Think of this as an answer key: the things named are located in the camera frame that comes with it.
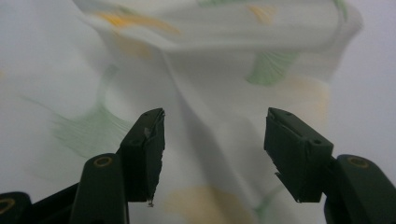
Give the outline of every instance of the fabric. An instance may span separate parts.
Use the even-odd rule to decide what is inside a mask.
[[[1,167],[13,176],[0,190],[36,202],[78,182],[163,107],[154,208],[130,204],[131,223],[315,223],[322,208],[295,203],[262,149],[266,111],[325,134],[328,84],[360,26],[331,0],[3,1]]]

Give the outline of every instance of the robotic claw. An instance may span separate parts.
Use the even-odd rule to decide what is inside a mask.
[[[79,183],[40,202],[31,204],[23,192],[0,194],[0,223],[129,223],[128,202],[152,206],[162,169],[163,119],[161,108],[144,113],[117,153],[88,160]],[[324,193],[328,223],[396,223],[396,189],[387,177],[362,157],[333,158],[332,147],[290,112],[268,109],[264,149],[296,202],[318,203]]]

